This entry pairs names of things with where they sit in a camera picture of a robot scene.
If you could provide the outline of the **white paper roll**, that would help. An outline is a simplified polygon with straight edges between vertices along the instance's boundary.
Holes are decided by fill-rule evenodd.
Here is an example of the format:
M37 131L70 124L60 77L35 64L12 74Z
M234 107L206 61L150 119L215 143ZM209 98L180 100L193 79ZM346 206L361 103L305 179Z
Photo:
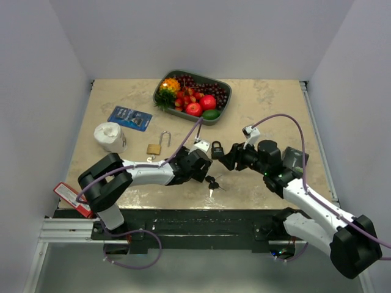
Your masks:
M114 122L98 125L93 136L108 153L122 153L127 149L127 141L121 126Z

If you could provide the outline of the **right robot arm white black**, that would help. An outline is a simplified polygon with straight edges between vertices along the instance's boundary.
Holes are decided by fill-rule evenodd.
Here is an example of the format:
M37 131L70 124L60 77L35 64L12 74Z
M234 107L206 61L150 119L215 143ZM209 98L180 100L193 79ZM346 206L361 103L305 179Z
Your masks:
M272 224L276 238L294 236L308 242L328 255L334 267L349 279L382 258L373 222L336 207L306 185L303 176L284 166L276 142L263 140L257 147L235 143L219 162L228 170L249 168L262 174L271 192L302 210Z

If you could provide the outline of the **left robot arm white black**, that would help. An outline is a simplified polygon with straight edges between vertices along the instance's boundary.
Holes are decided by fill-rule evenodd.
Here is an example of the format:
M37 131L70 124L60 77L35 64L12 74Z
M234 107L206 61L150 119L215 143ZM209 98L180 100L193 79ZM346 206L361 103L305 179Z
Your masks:
M126 234L126 224L117 200L127 188L151 184L175 186L191 179L201 183L211 164L206 152L184 146L173 158L159 162L131 162L110 153L83 172L78 184L86 204L104 223L106 234L121 239Z

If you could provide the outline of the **green avocado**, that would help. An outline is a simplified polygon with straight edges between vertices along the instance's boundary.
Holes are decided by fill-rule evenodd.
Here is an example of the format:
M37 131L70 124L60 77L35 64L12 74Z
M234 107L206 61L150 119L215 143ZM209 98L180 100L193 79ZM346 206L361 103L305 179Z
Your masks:
M216 109L209 109L202 113L202 118L204 120L215 120L219 118L220 114L221 113Z

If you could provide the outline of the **orange pineapple toy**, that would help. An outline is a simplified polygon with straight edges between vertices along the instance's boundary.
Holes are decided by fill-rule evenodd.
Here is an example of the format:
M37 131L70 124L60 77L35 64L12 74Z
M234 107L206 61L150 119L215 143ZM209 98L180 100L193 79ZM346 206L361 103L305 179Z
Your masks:
M175 78L166 78L159 86L159 91L162 90L176 94L181 90L181 85Z

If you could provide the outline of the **dark grape bunch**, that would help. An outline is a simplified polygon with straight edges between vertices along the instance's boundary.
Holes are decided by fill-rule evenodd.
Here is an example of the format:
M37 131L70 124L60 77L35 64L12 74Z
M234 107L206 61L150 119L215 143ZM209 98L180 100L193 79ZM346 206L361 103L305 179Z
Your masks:
M181 90L184 86L197 88L204 95L212 95L216 99L216 110L222 110L228 102L229 89L210 78L202 78L194 74L180 73L173 76L181 85Z

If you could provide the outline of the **small silver key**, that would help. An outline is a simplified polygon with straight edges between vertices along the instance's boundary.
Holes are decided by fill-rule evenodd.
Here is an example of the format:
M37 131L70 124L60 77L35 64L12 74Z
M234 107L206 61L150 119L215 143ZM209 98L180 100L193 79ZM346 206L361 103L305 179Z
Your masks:
M153 162L155 160L155 158L156 158L156 156L153 154L147 158L147 162Z

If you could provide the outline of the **red apple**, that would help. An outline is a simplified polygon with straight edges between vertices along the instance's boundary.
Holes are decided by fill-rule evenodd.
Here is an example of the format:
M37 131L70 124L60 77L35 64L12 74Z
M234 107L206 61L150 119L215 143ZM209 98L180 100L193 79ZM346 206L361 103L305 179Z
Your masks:
M202 115L203 109L199 103L189 103L185 109L185 113L195 117Z
M202 108L203 111L213 110L217 106L216 99L212 95L205 95L205 96L203 96L200 99L199 104L201 105L201 108Z

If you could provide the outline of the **aluminium frame rail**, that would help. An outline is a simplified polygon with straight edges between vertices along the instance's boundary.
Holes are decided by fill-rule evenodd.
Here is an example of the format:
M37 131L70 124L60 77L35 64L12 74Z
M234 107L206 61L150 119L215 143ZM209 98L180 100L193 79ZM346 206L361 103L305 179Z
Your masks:
M312 122L313 130L315 132L315 138L316 138L316 141L317 141L317 144L318 144L318 148L320 150L320 156L321 156L321 159L322 159L322 162L323 162L323 166L324 166L324 170L325 170L325 174L326 174L326 179L327 179L327 184L329 186L329 190L330 190L331 197L332 197L332 202L337 207L340 207L340 201L338 199L338 196L337 196L337 193L336 193L336 190L335 190L335 186L334 186L334 182L332 180L332 176L331 176L331 172L330 172L329 165L328 165L328 162L327 162L326 154L324 152L323 143L321 141L320 133L319 133L318 126L317 126L317 123L316 123L316 120L315 120L315 115L314 115L314 112L313 112L313 109L312 109L312 105L311 105L311 102L310 102L310 97L309 97L309 93L308 93L308 90L307 90L308 82L307 81L299 81L299 84L300 84L300 87L301 87L301 90L302 90L303 97L305 99L305 103L306 103L307 110L308 110L308 113L309 113L309 116L310 116L310 120Z

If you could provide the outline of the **black padlock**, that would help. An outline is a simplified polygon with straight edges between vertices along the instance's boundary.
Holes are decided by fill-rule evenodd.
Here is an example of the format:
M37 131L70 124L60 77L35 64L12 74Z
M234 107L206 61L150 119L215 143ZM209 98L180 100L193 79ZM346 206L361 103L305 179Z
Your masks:
M217 160L224 156L224 149L220 143L220 141L213 141L211 144L211 158L213 160Z

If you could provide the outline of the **black headed key bunch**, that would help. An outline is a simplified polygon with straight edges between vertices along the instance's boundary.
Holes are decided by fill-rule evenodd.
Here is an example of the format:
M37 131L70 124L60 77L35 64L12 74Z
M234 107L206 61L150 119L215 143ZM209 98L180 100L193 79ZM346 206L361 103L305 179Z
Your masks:
M209 190L209 196L210 198L212 197L213 195L213 192L214 190L216 189L220 189L220 190L223 190L225 191L225 189L223 189L219 183L216 181L216 178L213 177L213 176L210 176L210 175L207 175L205 177L205 181L208 183L208 190Z

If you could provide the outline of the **grey fruit tray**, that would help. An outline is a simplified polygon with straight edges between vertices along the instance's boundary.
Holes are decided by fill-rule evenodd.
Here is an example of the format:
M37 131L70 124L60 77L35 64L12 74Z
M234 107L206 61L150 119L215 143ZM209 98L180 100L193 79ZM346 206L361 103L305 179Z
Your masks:
M184 71L184 70L172 70L170 72L168 72L163 78L162 80L159 82L154 94L153 94L153 102L155 104L155 106L157 108L159 108L160 110L162 110L163 112L165 113L168 113L168 114L171 114L171 115L174 115L174 116L178 116L180 118L183 118L185 120L189 120L189 121L196 121L198 119L198 117L195 117L195 116L192 116L192 115L188 115L185 113L185 111L179 111L179 110L175 110L175 107L174 107L174 101L175 101L175 96L176 94L172 93L172 92L168 92L168 91L159 91L159 86L161 84L161 82L166 79L166 78L173 78L173 76L175 74L180 74L180 73L189 73L189 74L194 74L196 76L200 76L202 78L209 78L209 77L206 77L206 76L202 76L202 75L199 75L199 74L196 74L196 73L191 73L191 72L188 72L188 71ZM219 83L222 83L222 85L226 86L228 89L229 89L229 92L228 92L228 102L226 104L226 106L222 109L222 110L219 110L219 112L221 113L219 118L215 119L215 120L204 120L203 119L203 124L204 125L208 125L208 126L211 126L211 125L215 125L221 118L222 118L222 115L223 113L225 112L225 110L227 109L228 105L229 105L229 102L230 102L230 98L231 98L231 95L232 95L232 89L231 87L225 83L225 82L222 82L222 81L218 81Z

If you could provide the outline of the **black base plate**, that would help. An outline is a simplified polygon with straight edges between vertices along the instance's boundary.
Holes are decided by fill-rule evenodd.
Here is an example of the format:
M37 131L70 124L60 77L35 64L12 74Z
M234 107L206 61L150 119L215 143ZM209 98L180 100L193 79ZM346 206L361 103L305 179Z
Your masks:
M113 254L149 249L249 250L282 259L297 251L297 237L283 229L283 210L122 209L125 227L107 235L98 219L87 230L94 241L110 243Z

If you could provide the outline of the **brass padlock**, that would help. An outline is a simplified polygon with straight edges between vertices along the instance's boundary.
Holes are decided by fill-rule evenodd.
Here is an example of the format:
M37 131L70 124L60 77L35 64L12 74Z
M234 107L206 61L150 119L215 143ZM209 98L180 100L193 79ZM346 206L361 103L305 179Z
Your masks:
M165 135L168 135L167 146L170 147L172 135L171 135L171 133L169 131L163 131L160 134L159 142L157 144L148 144L146 153L149 154L149 155L155 155L155 156L160 155L161 154L161 149L162 149L162 145L161 144L162 144L162 141L163 141L163 137Z

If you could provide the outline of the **red apple back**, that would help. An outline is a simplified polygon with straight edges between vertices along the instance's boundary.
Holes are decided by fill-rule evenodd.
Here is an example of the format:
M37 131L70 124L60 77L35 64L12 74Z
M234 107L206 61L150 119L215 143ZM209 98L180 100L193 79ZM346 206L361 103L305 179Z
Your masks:
M201 105L201 108L202 108L203 111L213 110L217 106L216 99L212 95L205 95L205 96L203 96L200 99L199 104Z

